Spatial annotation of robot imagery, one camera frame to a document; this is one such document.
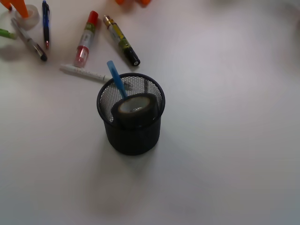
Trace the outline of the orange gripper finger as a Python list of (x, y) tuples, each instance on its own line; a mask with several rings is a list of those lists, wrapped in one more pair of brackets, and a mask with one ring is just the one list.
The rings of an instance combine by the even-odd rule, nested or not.
[(29, 13), (24, 0), (10, 0), (10, 4), (14, 6), (16, 11), (22, 16), (22, 18), (29, 17)]
[(0, 3), (8, 10), (12, 10), (12, 5), (9, 0), (0, 0)]

